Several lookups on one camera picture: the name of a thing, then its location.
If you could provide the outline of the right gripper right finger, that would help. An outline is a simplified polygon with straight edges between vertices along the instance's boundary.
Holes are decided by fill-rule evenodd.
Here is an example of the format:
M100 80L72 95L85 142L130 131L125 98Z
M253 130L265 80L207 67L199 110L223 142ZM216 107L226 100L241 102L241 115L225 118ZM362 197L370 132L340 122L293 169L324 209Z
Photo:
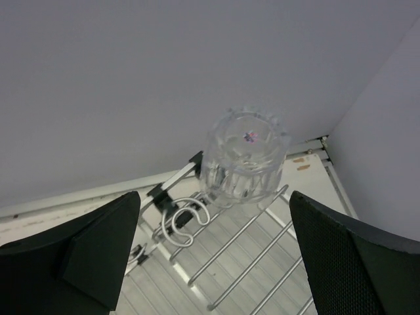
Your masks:
M294 191L289 200L318 314L418 314L419 242Z

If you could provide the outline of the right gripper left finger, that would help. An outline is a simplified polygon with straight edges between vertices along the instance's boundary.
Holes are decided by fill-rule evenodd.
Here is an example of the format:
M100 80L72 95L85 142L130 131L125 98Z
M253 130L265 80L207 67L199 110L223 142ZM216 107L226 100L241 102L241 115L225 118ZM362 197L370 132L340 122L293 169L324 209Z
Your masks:
M115 311L140 210L138 192L1 246L2 314Z

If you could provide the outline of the clear glass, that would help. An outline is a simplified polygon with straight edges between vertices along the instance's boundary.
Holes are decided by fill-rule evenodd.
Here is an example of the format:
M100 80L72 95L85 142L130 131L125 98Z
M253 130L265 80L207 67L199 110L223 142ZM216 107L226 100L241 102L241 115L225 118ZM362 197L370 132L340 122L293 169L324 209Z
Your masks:
M210 129L199 184L218 207L258 203L278 189L291 137L280 115L231 108Z

